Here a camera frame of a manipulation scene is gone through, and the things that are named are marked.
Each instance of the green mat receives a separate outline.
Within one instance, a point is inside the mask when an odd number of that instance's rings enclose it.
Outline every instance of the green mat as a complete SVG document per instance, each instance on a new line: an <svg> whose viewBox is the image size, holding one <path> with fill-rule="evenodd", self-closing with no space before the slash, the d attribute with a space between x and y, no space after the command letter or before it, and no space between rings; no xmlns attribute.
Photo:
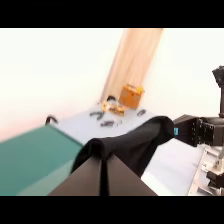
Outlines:
<svg viewBox="0 0 224 224"><path fill-rule="evenodd" d="M0 195L47 195L69 174L82 145L51 126L0 144Z"/></svg>

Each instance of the black cloth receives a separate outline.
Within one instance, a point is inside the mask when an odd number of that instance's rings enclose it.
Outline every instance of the black cloth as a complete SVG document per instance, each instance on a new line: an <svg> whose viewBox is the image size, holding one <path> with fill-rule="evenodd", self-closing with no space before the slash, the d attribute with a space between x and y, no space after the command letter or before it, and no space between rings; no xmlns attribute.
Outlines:
<svg viewBox="0 0 224 224"><path fill-rule="evenodd" d="M127 134L94 138L77 155L71 173L90 156L106 161L113 153L139 177L145 171L158 145L174 137L174 124L165 116L154 117Z"/></svg>

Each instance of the green surface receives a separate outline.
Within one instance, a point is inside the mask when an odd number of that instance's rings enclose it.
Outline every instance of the green surface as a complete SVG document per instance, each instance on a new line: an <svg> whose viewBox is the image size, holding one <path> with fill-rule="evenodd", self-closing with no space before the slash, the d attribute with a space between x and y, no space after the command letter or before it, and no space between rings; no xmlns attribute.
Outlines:
<svg viewBox="0 0 224 224"><path fill-rule="evenodd" d="M51 126L1 143L0 195L48 194L67 177L81 147Z"/></svg>

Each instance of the orange container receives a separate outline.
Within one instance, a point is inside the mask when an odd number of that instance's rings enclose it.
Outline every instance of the orange container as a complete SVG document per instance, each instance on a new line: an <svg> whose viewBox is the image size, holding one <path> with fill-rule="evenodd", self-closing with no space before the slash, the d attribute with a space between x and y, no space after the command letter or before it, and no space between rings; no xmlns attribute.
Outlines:
<svg viewBox="0 0 224 224"><path fill-rule="evenodd" d="M128 84L121 91L119 103L126 107L137 109L143 92L142 87L136 88Z"/></svg>

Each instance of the white wall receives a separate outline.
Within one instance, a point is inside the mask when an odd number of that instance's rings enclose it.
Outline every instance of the white wall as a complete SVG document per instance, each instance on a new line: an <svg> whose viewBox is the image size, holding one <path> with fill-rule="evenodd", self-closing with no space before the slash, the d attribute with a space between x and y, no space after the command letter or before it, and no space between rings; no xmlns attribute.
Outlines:
<svg viewBox="0 0 224 224"><path fill-rule="evenodd" d="M123 29L0 29L0 141L88 109Z"/></svg>
<svg viewBox="0 0 224 224"><path fill-rule="evenodd" d="M218 116L212 70L224 65L224 29L165 29L147 73L142 106L175 119Z"/></svg>

